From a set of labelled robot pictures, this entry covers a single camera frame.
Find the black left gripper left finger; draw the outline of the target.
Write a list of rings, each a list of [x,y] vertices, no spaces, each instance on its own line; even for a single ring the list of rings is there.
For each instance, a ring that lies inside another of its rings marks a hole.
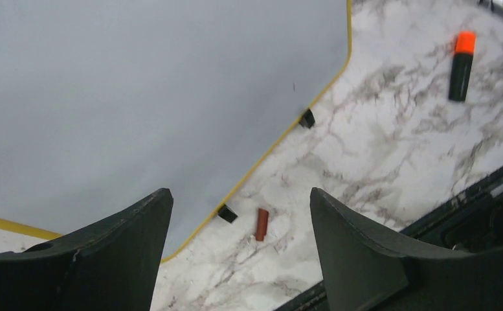
[[[173,207],[159,189],[21,253],[0,253],[0,310],[149,310]]]

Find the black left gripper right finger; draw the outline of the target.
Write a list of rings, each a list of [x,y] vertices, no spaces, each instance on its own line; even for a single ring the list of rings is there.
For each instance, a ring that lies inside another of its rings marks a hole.
[[[319,188],[309,207],[330,310],[503,310],[503,247],[428,244]]]

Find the brown marker cap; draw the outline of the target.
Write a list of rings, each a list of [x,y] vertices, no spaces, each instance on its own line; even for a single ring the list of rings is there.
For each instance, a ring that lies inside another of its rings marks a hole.
[[[259,208],[257,221],[256,221],[256,232],[255,239],[258,242],[263,242],[267,234],[267,226],[269,221],[269,211]]]

